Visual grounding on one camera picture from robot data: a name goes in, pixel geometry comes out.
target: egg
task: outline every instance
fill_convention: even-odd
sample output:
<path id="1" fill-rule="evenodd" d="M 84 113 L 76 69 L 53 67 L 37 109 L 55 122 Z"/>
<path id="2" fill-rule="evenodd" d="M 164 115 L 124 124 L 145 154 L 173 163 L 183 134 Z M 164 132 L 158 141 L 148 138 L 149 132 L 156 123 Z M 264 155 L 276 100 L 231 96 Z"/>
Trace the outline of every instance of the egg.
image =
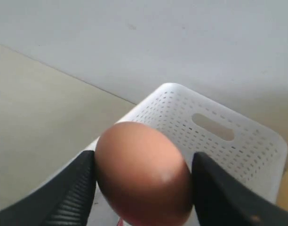
<path id="1" fill-rule="evenodd" d="M 177 147 L 137 122 L 109 128 L 95 150 L 96 176 L 114 211 L 133 226 L 180 226 L 192 209 L 192 180 Z"/>

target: plastic basket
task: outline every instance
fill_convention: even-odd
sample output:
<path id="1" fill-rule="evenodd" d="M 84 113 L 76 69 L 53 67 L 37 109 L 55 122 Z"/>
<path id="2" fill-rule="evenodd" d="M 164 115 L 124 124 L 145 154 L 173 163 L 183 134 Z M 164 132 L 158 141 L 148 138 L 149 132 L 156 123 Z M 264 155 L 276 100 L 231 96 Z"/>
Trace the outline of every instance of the plastic basket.
<path id="1" fill-rule="evenodd" d="M 224 140 L 194 123 L 195 114 L 230 129 L 233 140 Z M 271 129 L 175 83 L 160 86 L 119 121 L 136 121 L 159 130 L 179 148 L 188 166 L 194 152 L 206 152 L 246 187 L 275 202 L 288 148 L 283 138 Z M 87 149 L 94 150 L 96 142 Z M 107 205 L 99 189 L 96 197 L 101 201 L 91 218 L 95 222 L 96 217 L 107 220 L 110 215 L 106 212 L 104 216 L 98 216 L 99 211 L 95 213 L 101 207 L 105 210 Z M 195 213 L 187 225 L 194 223 L 197 224 Z"/>

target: basket handle hole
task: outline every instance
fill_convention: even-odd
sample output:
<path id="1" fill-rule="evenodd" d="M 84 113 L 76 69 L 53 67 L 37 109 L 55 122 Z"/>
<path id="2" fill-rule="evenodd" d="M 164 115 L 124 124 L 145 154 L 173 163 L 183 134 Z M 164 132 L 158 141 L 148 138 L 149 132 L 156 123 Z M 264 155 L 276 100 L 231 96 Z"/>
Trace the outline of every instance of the basket handle hole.
<path id="1" fill-rule="evenodd" d="M 192 116 L 192 120 L 196 125 L 204 128 L 205 130 L 209 131 L 210 133 L 213 133 L 214 135 L 220 137 L 223 140 L 226 141 L 234 140 L 234 132 L 232 129 L 229 129 L 219 124 L 218 122 L 207 118 L 202 114 L 195 113 Z"/>

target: white wall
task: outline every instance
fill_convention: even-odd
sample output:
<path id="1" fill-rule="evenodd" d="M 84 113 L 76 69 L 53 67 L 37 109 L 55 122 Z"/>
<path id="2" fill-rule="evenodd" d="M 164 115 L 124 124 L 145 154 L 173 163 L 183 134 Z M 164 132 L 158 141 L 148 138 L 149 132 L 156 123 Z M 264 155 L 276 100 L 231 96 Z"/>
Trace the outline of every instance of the white wall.
<path id="1" fill-rule="evenodd" d="M 288 0 L 4 0 L 0 44 L 134 103 L 178 82 L 288 140 Z"/>

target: eggshell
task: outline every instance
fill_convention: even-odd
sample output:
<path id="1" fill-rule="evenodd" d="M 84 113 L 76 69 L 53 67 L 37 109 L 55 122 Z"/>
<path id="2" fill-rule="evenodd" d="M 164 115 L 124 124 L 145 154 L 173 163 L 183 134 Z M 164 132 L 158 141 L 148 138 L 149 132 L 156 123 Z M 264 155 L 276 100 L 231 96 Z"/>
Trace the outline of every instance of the eggshell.
<path id="1" fill-rule="evenodd" d="M 162 133 L 136 122 L 109 128 L 95 152 L 99 187 L 133 226 L 180 226 L 192 209 L 190 171 Z"/>

